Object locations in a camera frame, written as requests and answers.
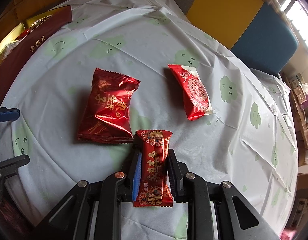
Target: dark red foil package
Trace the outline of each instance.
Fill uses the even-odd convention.
[[[143,140],[142,176],[134,207],[172,207],[173,198],[168,188],[166,157],[172,133],[164,130],[139,130]]]
[[[129,105],[140,82],[132,77],[97,68],[92,92],[79,126],[78,140],[132,143]]]
[[[183,102],[187,119],[193,121],[212,114],[210,99],[195,67],[168,65],[183,88]]]

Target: candy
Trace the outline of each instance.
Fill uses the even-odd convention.
[[[132,143],[128,107],[139,83],[135,78],[97,68],[78,140]]]
[[[187,119],[193,121],[212,114],[210,100],[195,67],[168,65],[183,88],[183,102]]]
[[[173,206],[173,198],[166,183],[168,143],[172,135],[164,130],[139,130],[143,141],[142,177],[134,207]]]

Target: snack package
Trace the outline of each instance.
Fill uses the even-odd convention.
[[[167,163],[168,143],[172,133],[164,130],[139,130],[143,140],[142,176],[134,207],[172,207],[173,198],[168,188]]]
[[[193,121],[212,114],[210,99],[195,67],[168,65],[183,88],[183,102],[187,119]]]
[[[139,84],[135,78],[97,68],[78,140],[132,143],[128,107]]]

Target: yellow cushion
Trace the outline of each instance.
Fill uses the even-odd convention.
[[[194,26],[231,49],[262,4],[262,0],[194,0],[186,16]]]

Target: shiny red wrapper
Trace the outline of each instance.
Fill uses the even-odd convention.
[[[135,78],[97,68],[78,129],[78,140],[132,143],[128,107],[139,84]]]
[[[187,119],[193,121],[212,114],[210,99],[195,67],[168,65],[183,88],[183,102]]]
[[[134,207],[172,207],[173,198],[166,183],[168,143],[172,133],[164,130],[139,130],[143,140],[142,177]]]

